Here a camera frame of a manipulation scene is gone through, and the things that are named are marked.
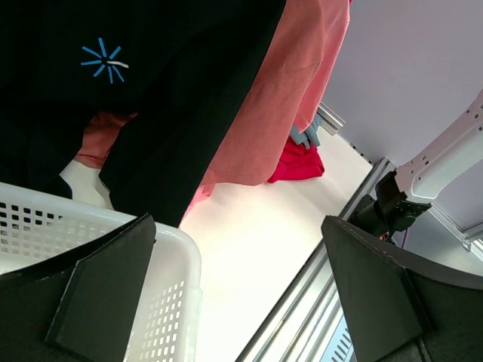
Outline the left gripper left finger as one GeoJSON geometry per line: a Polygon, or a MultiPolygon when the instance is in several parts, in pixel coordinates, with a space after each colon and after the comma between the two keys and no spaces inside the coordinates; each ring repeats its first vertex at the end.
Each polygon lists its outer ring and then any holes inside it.
{"type": "Polygon", "coordinates": [[[121,361],[152,249],[146,214],[1,276],[3,361],[121,361]]]}

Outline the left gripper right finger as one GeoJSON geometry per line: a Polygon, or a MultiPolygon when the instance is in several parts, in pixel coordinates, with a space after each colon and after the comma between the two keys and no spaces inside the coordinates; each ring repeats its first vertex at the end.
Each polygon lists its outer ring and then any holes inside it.
{"type": "Polygon", "coordinates": [[[321,225],[359,361],[480,361],[482,278],[381,241],[345,220],[321,225]]]}

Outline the black t shirt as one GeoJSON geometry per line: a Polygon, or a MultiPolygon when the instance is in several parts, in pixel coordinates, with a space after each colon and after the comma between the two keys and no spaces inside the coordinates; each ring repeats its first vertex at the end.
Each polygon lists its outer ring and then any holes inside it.
{"type": "Polygon", "coordinates": [[[71,197],[100,112],[114,209],[177,227],[266,55],[283,1],[3,1],[1,180],[71,197]]]}

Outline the dusty pink t shirt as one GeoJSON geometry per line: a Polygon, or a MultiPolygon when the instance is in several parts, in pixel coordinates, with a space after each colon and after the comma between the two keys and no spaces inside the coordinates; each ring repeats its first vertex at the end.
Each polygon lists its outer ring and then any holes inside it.
{"type": "Polygon", "coordinates": [[[197,191],[257,186],[307,129],[350,21],[348,1],[173,1],[171,49],[140,98],[104,106],[75,159],[117,211],[178,226],[197,191]]]}

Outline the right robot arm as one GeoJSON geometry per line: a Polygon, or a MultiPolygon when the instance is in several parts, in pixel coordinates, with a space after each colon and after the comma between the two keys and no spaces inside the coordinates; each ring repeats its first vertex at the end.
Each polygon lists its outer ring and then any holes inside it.
{"type": "Polygon", "coordinates": [[[440,192],[482,160],[482,93],[461,116],[407,163],[376,184],[376,199],[349,222],[380,237],[403,232],[440,192]]]}

